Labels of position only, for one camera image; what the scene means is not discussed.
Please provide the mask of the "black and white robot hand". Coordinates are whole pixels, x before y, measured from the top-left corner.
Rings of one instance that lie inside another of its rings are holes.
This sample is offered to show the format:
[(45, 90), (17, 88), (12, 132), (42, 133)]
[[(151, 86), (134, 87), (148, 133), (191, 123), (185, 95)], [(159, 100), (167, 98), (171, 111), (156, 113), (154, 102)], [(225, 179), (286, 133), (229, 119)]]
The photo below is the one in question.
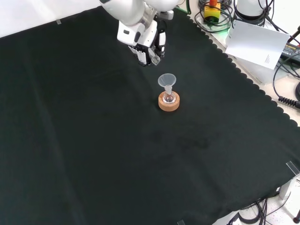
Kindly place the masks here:
[(117, 39), (126, 44), (143, 66), (158, 65), (165, 56), (166, 32), (153, 20), (148, 28), (142, 23), (125, 26), (119, 22)]

